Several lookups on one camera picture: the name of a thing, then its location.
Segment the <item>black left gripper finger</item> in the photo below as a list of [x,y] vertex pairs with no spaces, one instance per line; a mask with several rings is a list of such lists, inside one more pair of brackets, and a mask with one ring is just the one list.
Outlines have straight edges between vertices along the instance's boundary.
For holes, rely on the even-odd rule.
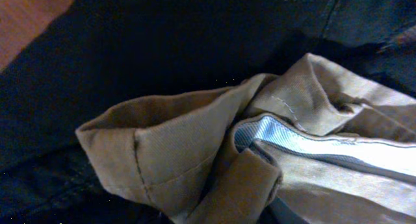
[[273,224],[308,224],[293,212],[280,198],[276,198],[268,206],[271,223]]

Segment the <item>khaki green shorts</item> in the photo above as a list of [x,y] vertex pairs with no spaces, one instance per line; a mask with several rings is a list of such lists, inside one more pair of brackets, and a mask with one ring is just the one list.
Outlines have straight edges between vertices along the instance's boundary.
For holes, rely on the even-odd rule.
[[109,193],[174,223],[415,222],[415,100],[307,54],[282,76],[140,97],[76,135]]

